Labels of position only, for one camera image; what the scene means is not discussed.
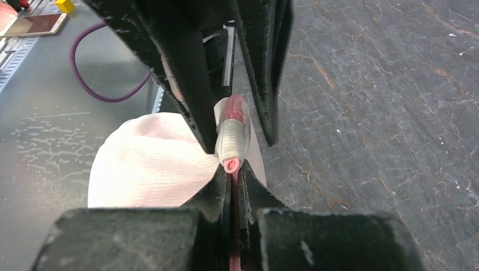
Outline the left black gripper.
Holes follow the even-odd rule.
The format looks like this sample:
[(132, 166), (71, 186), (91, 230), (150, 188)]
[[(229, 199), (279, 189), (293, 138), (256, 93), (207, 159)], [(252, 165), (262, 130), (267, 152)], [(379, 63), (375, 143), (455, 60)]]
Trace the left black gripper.
[[(217, 139), (213, 99), (226, 96), (234, 36), (226, 1), (86, 1), (162, 84), (205, 153)], [(278, 143), (278, 90), (293, 1), (231, 1), (255, 108), (268, 146)]]

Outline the smartphone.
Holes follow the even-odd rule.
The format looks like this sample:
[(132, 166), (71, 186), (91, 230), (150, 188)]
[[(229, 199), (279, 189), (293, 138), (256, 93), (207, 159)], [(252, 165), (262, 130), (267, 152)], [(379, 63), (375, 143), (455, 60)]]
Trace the smartphone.
[(66, 13), (14, 18), (1, 31), (1, 38), (56, 34), (66, 18)]

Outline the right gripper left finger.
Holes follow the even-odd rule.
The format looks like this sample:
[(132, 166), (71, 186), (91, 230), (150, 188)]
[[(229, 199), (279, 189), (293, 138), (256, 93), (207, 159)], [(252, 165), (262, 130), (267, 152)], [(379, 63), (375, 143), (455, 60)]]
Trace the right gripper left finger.
[(78, 208), (52, 225), (33, 270), (228, 270), (229, 179), (177, 208)]

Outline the yellow block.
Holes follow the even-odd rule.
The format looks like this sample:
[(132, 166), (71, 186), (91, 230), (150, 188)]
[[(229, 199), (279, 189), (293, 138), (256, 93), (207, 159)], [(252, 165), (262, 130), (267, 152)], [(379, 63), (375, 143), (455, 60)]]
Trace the yellow block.
[(55, 0), (55, 4), (62, 13), (71, 13), (75, 9), (72, 0)]

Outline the white mesh laundry bag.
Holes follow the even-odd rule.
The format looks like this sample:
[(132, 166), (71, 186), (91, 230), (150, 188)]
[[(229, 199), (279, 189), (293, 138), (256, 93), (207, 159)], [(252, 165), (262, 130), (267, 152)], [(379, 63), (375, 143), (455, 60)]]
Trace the white mesh laundry bag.
[(90, 172), (89, 208), (175, 208), (214, 176), (206, 154), (179, 113), (126, 121), (99, 148)]

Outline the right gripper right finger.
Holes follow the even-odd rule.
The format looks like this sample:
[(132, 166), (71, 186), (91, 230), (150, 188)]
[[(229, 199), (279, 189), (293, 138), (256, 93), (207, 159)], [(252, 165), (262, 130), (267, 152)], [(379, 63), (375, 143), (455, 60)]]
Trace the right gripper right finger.
[(291, 209), (256, 177), (239, 171), (244, 270), (423, 270), (410, 231), (384, 211)]

